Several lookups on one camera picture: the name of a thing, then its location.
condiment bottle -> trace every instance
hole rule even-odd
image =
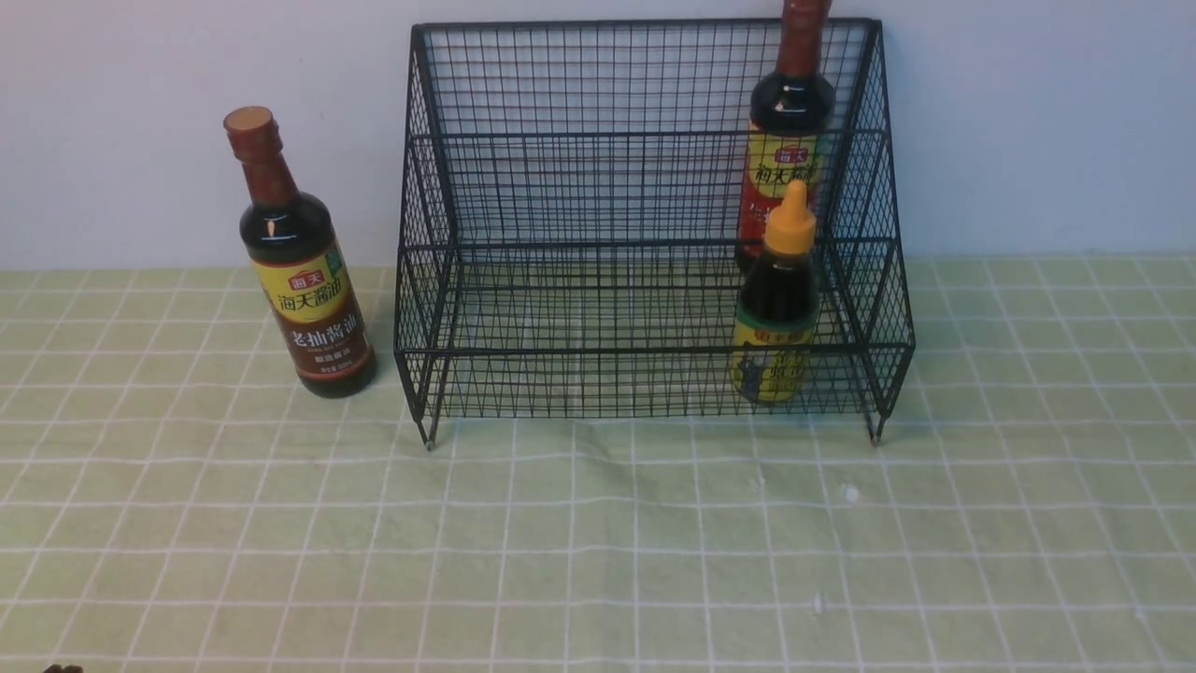
[[[768,215],[764,249],[752,263],[736,302],[737,351],[731,383],[750,403],[777,405],[801,387],[806,354],[775,350],[807,345],[818,324],[818,279],[813,261],[816,218],[806,204],[806,183],[791,182],[781,204]]]
[[[822,181],[818,134],[826,130],[835,90],[819,74],[822,33],[831,0],[785,0],[776,69],[751,92],[751,135],[739,201],[736,263],[746,273],[759,255],[768,213],[781,203],[786,184],[801,179],[811,208]]]
[[[252,201],[240,216],[240,238],[299,381],[322,398],[352,396],[370,385],[378,366],[332,218],[319,198],[295,186],[270,110],[233,110],[224,127]]]

green checkered tablecloth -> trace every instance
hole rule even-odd
[[[377,344],[392,270],[354,269]],[[0,274],[0,671],[1196,671],[1196,259],[914,261],[856,418],[299,388],[248,270]]]

yellow nozzle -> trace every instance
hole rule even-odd
[[[764,245],[779,255],[804,255],[814,246],[817,218],[806,207],[806,183],[794,179],[781,204],[768,213]]]

bottle cap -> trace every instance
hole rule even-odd
[[[249,105],[238,108],[225,117],[225,130],[232,153],[242,161],[263,161],[282,152],[279,124],[269,108]]]
[[[785,0],[781,26],[792,30],[822,30],[832,0]]]
[[[779,255],[804,255],[814,246],[814,213],[806,207],[806,183],[794,179],[781,204],[768,213],[764,246]]]

